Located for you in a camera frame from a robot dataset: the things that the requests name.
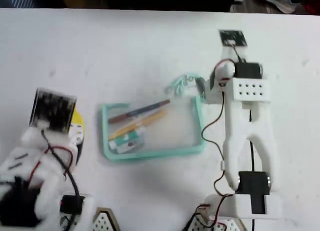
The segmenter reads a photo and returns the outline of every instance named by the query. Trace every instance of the white plastic part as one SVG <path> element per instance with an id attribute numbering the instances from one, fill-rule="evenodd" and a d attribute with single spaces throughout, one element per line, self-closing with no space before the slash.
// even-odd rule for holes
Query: white plastic part
<path id="1" fill-rule="evenodd" d="M 254 78 L 232 78 L 226 85 L 225 92 L 232 94 L 235 101 L 270 102 L 268 80 Z"/>
<path id="2" fill-rule="evenodd" d="M 250 85 L 262 84 L 267 100 L 258 100 L 250 97 L 243 100 L 235 92 L 239 92 L 238 78 L 232 78 L 225 87 L 225 141 L 223 143 L 223 156 L 225 163 L 225 176 L 229 186 L 236 190 L 238 188 L 239 165 L 238 157 L 247 140 L 250 140 L 261 158 L 262 171 L 267 172 L 271 181 L 271 191 L 277 191 L 280 186 L 279 180 L 279 158 L 276 141 L 271 127 L 270 94 L 268 81 L 252 79 Z M 252 122 L 249 117 L 244 118 L 243 101 L 250 101 Z"/>
<path id="3" fill-rule="evenodd" d="M 214 217 L 221 196 L 212 194 L 205 199 L 208 207 L 208 216 Z M 234 194 L 223 200 L 219 209 L 219 215 L 237 219 L 268 219 L 276 220 L 282 217 L 282 202 L 276 193 L 264 196 L 265 214 L 254 214 L 251 209 L 251 197 L 249 194 Z"/>
<path id="4" fill-rule="evenodd" d="M 93 231 L 115 231 L 111 225 L 111 220 L 105 212 L 99 213 L 93 223 Z"/>

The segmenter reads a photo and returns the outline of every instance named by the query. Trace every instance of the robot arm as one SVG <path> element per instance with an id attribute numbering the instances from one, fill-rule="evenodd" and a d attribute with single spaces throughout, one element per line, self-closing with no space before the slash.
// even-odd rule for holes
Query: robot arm
<path id="1" fill-rule="evenodd" d="M 226 46 L 233 52 L 236 45 Z M 260 64 L 246 62 L 236 54 L 237 58 L 224 59 L 231 60 L 225 65 L 217 65 L 213 71 L 216 73 L 203 85 L 206 103 L 222 103 L 221 92 L 224 93 L 225 141 L 221 167 L 235 191 L 228 197 L 208 196 L 205 200 L 209 206 L 207 215 L 214 217 L 219 212 L 221 216 L 238 219 L 279 219 L 282 204 L 277 194 L 280 173 L 271 126 L 271 87 L 267 79 L 262 79 Z M 249 117 L 243 117 L 244 109 L 251 110 L 252 122 Z M 239 169 L 238 157 L 248 140 L 261 158 L 262 171 Z"/>

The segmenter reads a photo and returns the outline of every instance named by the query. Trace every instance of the transparent pencil case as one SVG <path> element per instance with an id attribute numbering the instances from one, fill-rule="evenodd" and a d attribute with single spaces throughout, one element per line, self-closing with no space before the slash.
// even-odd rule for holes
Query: transparent pencil case
<path id="1" fill-rule="evenodd" d="M 163 101 L 103 104 L 103 154 L 125 161 L 200 153 L 204 148 L 200 97 L 171 98 L 153 106 Z"/>

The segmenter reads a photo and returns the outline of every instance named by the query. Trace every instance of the cable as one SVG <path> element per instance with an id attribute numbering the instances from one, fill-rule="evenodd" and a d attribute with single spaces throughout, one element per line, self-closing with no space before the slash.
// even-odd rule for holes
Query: cable
<path id="1" fill-rule="evenodd" d="M 59 162 L 59 164 L 62 166 L 62 168 L 66 171 L 66 174 L 69 176 L 70 178 L 70 181 L 72 183 L 72 186 L 74 188 L 74 193 L 75 193 L 75 196 L 77 197 L 77 200 L 80 200 L 80 194 L 79 194 L 79 190 L 78 190 L 78 186 L 77 186 L 77 183 L 74 179 L 74 177 L 72 176 L 69 168 L 65 165 L 65 163 L 61 160 L 61 158 L 56 154 L 55 150 L 53 149 L 53 147 L 51 146 L 48 138 L 46 137 L 45 135 L 45 131 L 44 130 L 41 130 L 41 135 L 42 137 L 44 138 L 44 140 L 46 141 L 47 145 L 48 145 L 48 149 L 51 151 L 52 155 L 55 157 L 55 159 Z M 76 214 L 73 213 L 71 214 L 71 218 L 70 220 L 68 221 L 68 224 L 67 226 L 65 227 L 64 231 L 69 231 L 70 228 L 71 228 L 71 225 L 74 223 L 76 219 Z"/>
<path id="2" fill-rule="evenodd" d="M 216 79 L 216 69 L 218 68 L 219 65 L 223 64 L 224 62 L 231 62 L 233 63 L 233 65 L 235 65 L 235 62 L 231 59 L 231 58 L 225 58 L 225 59 L 222 59 L 220 60 L 213 68 L 213 71 L 212 71 L 212 74 L 210 77 L 210 82 L 212 82 L 212 85 L 210 84 L 211 88 L 213 88 L 215 86 L 215 79 Z M 230 78 L 222 78 L 221 80 L 222 81 L 228 81 Z"/>
<path id="3" fill-rule="evenodd" d="M 249 114 L 249 122 L 252 122 L 251 109 Z M 250 141 L 250 150 L 251 150 L 251 169 L 255 171 L 255 157 L 254 157 L 254 144 Z"/>
<path id="4" fill-rule="evenodd" d="M 251 109 L 249 114 L 249 122 L 252 122 Z M 251 169 L 255 171 L 255 156 L 254 156 L 254 144 L 250 141 L 250 150 L 251 150 Z M 252 231 L 255 231 L 255 220 L 252 219 Z"/>
<path id="5" fill-rule="evenodd" d="M 224 111 L 224 106 L 225 106 L 225 93 L 222 92 L 222 106 L 221 106 L 221 111 L 220 111 L 219 116 L 218 116 L 213 122 L 211 122 L 211 123 L 209 123 L 207 126 L 205 126 L 204 129 L 203 129 L 202 132 L 201 132 L 201 137 L 202 137 L 203 140 L 205 140 L 205 141 L 207 141 L 207 142 L 210 142 L 210 143 L 213 143 L 213 144 L 218 148 L 219 153 L 220 153 L 221 158 L 222 158 L 223 161 L 225 160 L 225 158 L 224 158 L 224 155 L 222 154 L 222 151 L 221 151 L 221 148 L 220 148 L 219 144 L 218 144 L 217 142 L 215 142 L 215 141 L 212 141 L 212 140 L 209 140 L 209 139 L 205 138 L 205 137 L 204 137 L 204 132 L 205 132 L 205 130 L 206 130 L 209 126 L 215 124 L 215 123 L 221 118 L 222 113 L 223 113 L 223 111 Z M 217 189 L 217 183 L 218 183 L 224 176 L 225 176 L 225 171 L 223 171 L 223 172 L 222 172 L 222 175 L 213 182 L 214 190 L 215 190 L 215 191 L 217 192 L 217 194 L 220 195 L 221 197 L 223 197 L 225 194 L 222 194 L 222 193 Z"/>
<path id="6" fill-rule="evenodd" d="M 240 55 L 238 54 L 238 52 L 237 52 L 237 50 L 236 50 L 236 46 L 235 46 L 235 45 L 232 45 L 231 47 L 233 48 L 233 50 L 234 50 L 234 52 L 235 52 L 235 54 L 236 54 L 236 56 L 237 56 L 237 58 L 238 58 L 238 60 L 239 60 L 239 63 L 242 63 L 243 60 L 242 60 L 242 58 L 240 57 Z"/>
<path id="7" fill-rule="evenodd" d="M 203 140 L 205 140 L 205 141 L 207 141 L 207 142 L 210 142 L 210 143 L 213 143 L 213 144 L 218 148 L 222 160 L 225 160 L 225 159 L 224 159 L 224 155 L 222 154 L 222 151 L 221 151 L 221 148 L 220 148 L 219 144 L 217 144 L 215 141 L 212 141 L 212 140 L 209 140 L 209 139 L 205 138 L 205 137 L 204 137 L 204 132 L 205 132 L 205 130 L 206 130 L 209 126 L 215 124 L 215 123 L 221 118 L 222 113 L 223 113 L 223 111 L 224 111 L 224 106 L 225 106 L 225 93 L 222 92 L 222 106 L 221 106 L 221 111 L 220 111 L 219 116 L 218 116 L 214 121 L 212 121 L 212 122 L 209 123 L 207 126 L 205 126 L 205 127 L 202 129 L 202 132 L 201 132 L 201 137 L 202 137 Z"/>
<path id="8" fill-rule="evenodd" d="M 194 212 L 194 214 L 195 214 L 195 219 L 196 219 L 202 226 L 204 226 L 205 228 L 210 229 L 210 228 L 214 227 L 214 226 L 217 224 L 217 222 L 218 222 L 219 210 L 220 210 L 220 207 L 221 207 L 223 201 L 224 201 L 227 197 L 230 197 L 230 196 L 232 196 L 232 195 L 233 195 L 233 194 L 226 194 L 226 195 L 222 196 L 222 198 L 221 198 L 221 200 L 220 200 L 220 202 L 219 202 L 219 205 L 218 205 L 218 207 L 216 208 L 215 216 L 214 216 L 214 220 L 213 220 L 213 223 L 212 223 L 212 224 L 210 224 L 210 225 L 204 224 L 204 223 L 202 223 L 202 222 L 200 221 L 200 219 L 198 219 L 198 217 L 197 217 L 197 215 L 201 215 L 201 213 L 198 212 L 198 209 L 201 208 L 201 207 L 202 207 L 202 208 L 203 208 L 203 207 L 210 207 L 210 204 L 200 204 L 198 207 L 196 207 L 195 212 Z"/>
<path id="9" fill-rule="evenodd" d="M 222 223 L 222 222 L 217 222 L 216 224 L 217 224 L 217 225 L 222 225 L 222 226 L 224 227 L 223 231 L 227 231 L 228 226 L 225 225 L 224 223 Z"/>
<path id="10" fill-rule="evenodd" d="M 68 169 L 70 169 L 70 167 L 71 167 L 71 165 L 73 163 L 73 160 L 74 160 L 74 155 L 72 154 L 72 151 L 70 149 L 66 148 L 66 147 L 63 147 L 63 146 L 54 146 L 52 148 L 53 149 L 65 150 L 70 154 L 70 163 L 69 163 L 69 166 L 68 166 Z M 43 153 L 46 154 L 46 153 L 48 153 L 48 151 L 49 151 L 49 148 L 47 148 Z M 34 168 L 32 169 L 32 171 L 30 173 L 30 176 L 29 176 L 29 183 L 31 182 L 31 179 L 34 176 L 34 174 L 35 174 L 35 172 L 36 172 L 36 170 L 37 170 L 37 168 L 39 167 L 40 164 L 41 164 L 41 162 L 38 161 L 36 163 L 36 165 L 34 166 Z"/>

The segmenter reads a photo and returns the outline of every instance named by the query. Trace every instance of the white surface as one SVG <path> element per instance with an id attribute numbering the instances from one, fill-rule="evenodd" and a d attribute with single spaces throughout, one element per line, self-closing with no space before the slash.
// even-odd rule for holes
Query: white surface
<path id="1" fill-rule="evenodd" d="M 253 92 L 251 89 L 257 92 L 257 95 L 247 95 L 249 92 Z M 260 97 L 259 93 L 266 99 L 256 98 L 255 96 Z M 270 191 L 278 191 L 281 186 L 280 165 L 272 127 L 269 81 L 246 78 L 241 81 L 241 78 L 232 78 L 225 86 L 224 99 L 225 140 L 223 142 L 223 156 L 225 177 L 229 186 L 234 191 L 238 189 L 238 177 L 239 171 L 241 171 L 239 157 L 242 155 L 244 144 L 251 141 L 261 159 L 262 171 L 266 172 L 270 178 Z M 243 116 L 244 105 L 248 103 L 246 101 L 250 101 L 246 111 L 251 110 L 252 122 L 249 122 L 248 116 Z"/>
<path id="2" fill-rule="evenodd" d="M 218 150 L 208 143 L 199 155 L 112 163 L 101 154 L 99 104 L 162 95 L 184 73 L 208 79 L 223 50 L 218 29 L 243 31 L 247 61 L 262 63 L 274 97 L 284 218 L 257 220 L 256 230 L 305 231 L 320 225 L 320 17 L 2 9 L 0 158 L 26 129 L 37 87 L 75 95 L 85 121 L 75 169 L 80 192 L 111 208 L 121 230 L 180 230 L 214 192 L 213 180 L 221 175 Z M 205 120 L 219 111 L 219 105 L 205 106 Z M 222 119 L 205 136 L 222 145 L 224 126 Z M 242 168 L 250 170 L 249 142 L 242 154 Z M 226 180 L 218 188 L 231 192 Z M 244 223 L 251 227 L 250 220 Z"/>

